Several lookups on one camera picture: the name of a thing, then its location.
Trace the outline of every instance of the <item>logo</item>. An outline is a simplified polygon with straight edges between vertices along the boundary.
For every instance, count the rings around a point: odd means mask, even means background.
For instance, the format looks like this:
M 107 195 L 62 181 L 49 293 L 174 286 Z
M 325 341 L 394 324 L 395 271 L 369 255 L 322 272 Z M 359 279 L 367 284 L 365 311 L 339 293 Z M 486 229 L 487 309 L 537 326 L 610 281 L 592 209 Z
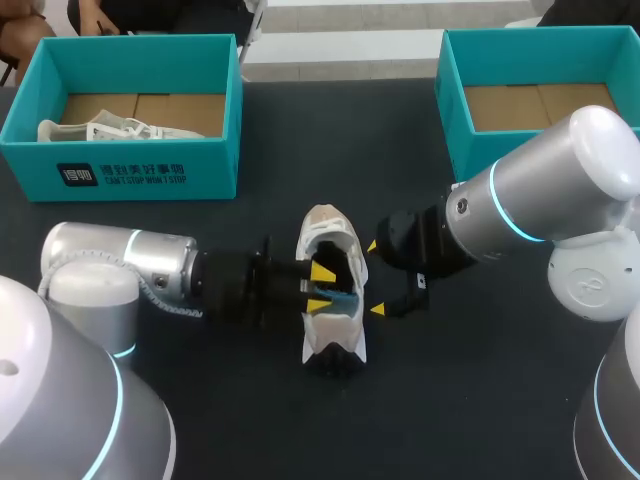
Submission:
M 580 305 L 601 307 L 609 302 L 609 282 L 604 275 L 591 268 L 578 268 L 568 276 L 569 294 Z
M 98 179 L 88 163 L 59 163 L 57 166 L 67 187 L 98 186 Z

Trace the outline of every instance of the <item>shoe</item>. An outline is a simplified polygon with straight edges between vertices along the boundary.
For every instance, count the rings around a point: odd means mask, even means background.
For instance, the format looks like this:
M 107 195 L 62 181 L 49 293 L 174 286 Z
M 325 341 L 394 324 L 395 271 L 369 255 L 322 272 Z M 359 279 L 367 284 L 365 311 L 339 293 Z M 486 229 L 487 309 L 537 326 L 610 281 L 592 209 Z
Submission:
M 302 222 L 296 260 L 310 259 L 335 273 L 336 281 L 302 282 L 304 292 L 331 299 L 329 306 L 302 314 L 305 329 L 302 363 L 325 349 L 334 352 L 336 346 L 366 363 L 362 314 L 369 273 L 351 222 L 332 205 L 316 205 Z
M 58 125 L 43 120 L 38 125 L 38 142 L 100 141 L 100 140 L 162 140 L 204 138 L 199 133 L 177 128 L 154 127 L 135 118 L 122 118 L 106 110 L 89 123 Z

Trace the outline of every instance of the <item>floor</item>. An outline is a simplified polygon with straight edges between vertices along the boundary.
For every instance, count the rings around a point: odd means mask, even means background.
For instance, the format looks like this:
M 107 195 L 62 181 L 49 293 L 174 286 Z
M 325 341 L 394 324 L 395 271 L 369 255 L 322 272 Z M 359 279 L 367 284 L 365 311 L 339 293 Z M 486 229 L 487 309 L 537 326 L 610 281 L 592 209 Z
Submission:
M 47 0 L 56 34 L 75 35 L 67 0 Z M 250 81 L 434 76 L 447 28 L 503 27 L 553 0 L 269 0 L 244 66 Z

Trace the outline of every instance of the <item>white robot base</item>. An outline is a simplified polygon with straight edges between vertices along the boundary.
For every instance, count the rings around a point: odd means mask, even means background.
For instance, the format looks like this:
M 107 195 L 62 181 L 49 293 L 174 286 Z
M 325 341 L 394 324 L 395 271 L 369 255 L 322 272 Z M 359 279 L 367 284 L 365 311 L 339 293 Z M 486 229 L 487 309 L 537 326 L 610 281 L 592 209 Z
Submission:
M 0 318 L 0 477 L 171 477 L 173 421 L 144 382 L 5 277 Z

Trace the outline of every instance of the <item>shoe upper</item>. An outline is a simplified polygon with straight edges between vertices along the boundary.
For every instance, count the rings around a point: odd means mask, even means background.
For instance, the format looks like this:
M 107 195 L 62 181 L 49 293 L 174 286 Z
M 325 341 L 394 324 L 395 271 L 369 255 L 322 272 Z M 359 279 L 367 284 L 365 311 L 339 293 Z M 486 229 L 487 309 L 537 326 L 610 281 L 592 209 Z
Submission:
M 135 118 L 122 118 L 107 110 L 101 110 L 93 120 L 80 125 L 58 125 L 51 120 L 43 120 L 38 126 L 38 142 L 196 138 L 204 137 L 188 130 L 147 125 Z
M 367 265 L 353 226 L 331 205 L 318 205 L 305 217 L 296 249 L 296 259 L 311 259 L 322 242 L 331 242 L 346 253 L 349 271 L 353 277 L 352 293 L 356 299 L 354 305 L 353 301 L 346 300 L 353 295 L 334 292 L 331 294 L 334 300 L 331 306 L 302 314 L 306 334 L 303 362 L 312 354 L 322 352 L 331 343 L 337 343 L 348 352 L 357 353 L 361 360 L 366 362 L 362 316 L 364 285 L 368 279 Z M 314 288 L 311 282 L 302 282 L 304 291 Z

